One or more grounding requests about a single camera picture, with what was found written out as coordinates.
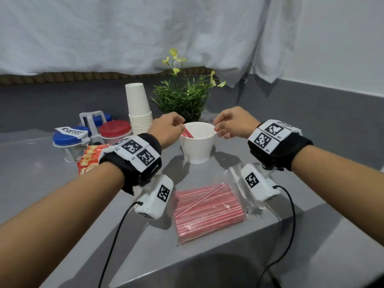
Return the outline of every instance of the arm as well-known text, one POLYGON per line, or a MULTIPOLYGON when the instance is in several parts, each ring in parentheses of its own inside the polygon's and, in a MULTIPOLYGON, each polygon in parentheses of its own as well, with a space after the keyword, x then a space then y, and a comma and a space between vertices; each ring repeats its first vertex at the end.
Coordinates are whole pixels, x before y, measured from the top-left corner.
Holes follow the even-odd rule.
MULTIPOLYGON (((260 124, 241 107, 224 110, 214 120, 219 137, 248 138, 260 124)), ((292 171, 344 217, 384 246, 384 174, 306 146, 294 158, 292 171)))
MULTIPOLYGON (((162 149, 184 131, 184 119, 165 114, 148 131, 162 149)), ((39 287, 76 245, 124 185, 105 162, 34 203, 0 226, 0 283, 39 287)))

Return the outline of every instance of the green foliage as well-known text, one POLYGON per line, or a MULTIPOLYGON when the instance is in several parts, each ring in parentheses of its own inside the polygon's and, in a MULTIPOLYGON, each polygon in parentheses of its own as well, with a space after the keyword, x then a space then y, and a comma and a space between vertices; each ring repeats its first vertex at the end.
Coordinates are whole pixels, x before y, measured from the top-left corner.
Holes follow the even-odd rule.
POLYGON ((151 98, 159 109, 165 113, 177 112, 185 118, 185 122, 198 121, 208 98, 208 89, 212 86, 209 76, 200 76, 198 79, 184 75, 185 86, 174 81, 163 81, 164 86, 155 86, 156 99, 151 98))

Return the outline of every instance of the jar with red lid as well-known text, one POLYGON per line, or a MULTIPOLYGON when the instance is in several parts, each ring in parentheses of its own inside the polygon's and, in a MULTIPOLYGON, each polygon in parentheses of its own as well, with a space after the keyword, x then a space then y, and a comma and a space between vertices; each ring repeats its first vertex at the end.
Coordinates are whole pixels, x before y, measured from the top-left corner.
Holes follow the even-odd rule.
POLYGON ((128 121, 113 120, 100 126, 99 132, 106 144, 114 144, 124 136, 131 135, 132 128, 128 121))

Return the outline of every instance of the white cloth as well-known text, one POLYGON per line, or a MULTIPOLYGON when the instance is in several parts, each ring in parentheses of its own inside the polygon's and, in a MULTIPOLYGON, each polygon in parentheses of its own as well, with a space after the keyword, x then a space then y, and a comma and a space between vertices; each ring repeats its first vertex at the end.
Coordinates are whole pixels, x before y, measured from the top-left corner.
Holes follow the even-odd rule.
POLYGON ((289 62, 301 0, 0 0, 0 74, 186 67, 233 86, 253 61, 268 82, 289 62))

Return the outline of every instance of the hand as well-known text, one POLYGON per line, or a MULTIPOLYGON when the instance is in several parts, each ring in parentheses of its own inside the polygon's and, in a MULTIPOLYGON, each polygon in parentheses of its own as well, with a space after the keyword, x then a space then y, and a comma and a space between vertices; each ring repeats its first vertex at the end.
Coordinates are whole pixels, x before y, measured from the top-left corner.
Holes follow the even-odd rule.
POLYGON ((166 149, 173 145, 183 133, 184 121, 185 119, 176 112, 164 114, 152 122, 147 133, 156 137, 161 149, 166 149))
POLYGON ((260 122, 242 107, 224 110, 214 120, 218 137, 230 139, 235 136, 248 138, 260 122))

